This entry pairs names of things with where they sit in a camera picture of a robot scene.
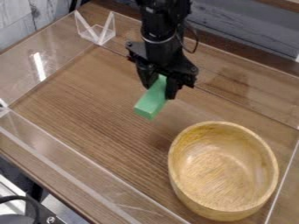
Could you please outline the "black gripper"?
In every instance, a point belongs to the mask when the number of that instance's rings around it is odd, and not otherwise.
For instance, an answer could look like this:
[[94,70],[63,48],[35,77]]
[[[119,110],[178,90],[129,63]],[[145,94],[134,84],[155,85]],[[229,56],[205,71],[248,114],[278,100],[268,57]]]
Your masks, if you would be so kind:
[[126,42],[129,58],[135,62],[145,88],[149,89],[155,84],[158,74],[169,77],[165,90],[168,100],[176,99],[184,86],[190,88],[196,86],[200,68],[186,57],[184,48],[184,35],[181,34],[176,34],[166,42]]

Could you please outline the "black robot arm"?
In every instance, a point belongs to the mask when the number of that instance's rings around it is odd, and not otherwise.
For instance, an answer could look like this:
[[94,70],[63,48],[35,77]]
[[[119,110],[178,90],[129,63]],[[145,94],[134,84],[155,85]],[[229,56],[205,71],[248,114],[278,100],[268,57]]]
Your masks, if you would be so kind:
[[185,55],[186,18],[192,0],[135,0],[142,16],[142,42],[127,41],[129,59],[139,79],[150,88],[158,76],[166,77],[165,98],[174,100],[184,86],[196,86],[200,68]]

